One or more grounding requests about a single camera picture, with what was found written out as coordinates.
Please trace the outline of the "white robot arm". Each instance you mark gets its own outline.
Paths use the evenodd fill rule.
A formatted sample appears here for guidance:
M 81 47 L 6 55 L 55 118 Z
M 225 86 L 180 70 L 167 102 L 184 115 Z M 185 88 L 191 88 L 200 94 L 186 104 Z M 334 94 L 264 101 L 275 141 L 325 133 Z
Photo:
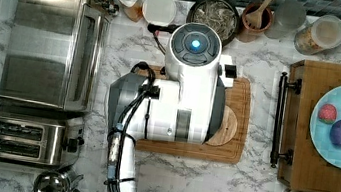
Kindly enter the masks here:
M 225 90 L 221 39 L 205 24 L 177 26 L 166 46 L 165 78 L 138 62 L 110 85 L 107 192 L 136 192 L 135 144 L 149 139 L 202 144 L 223 121 Z

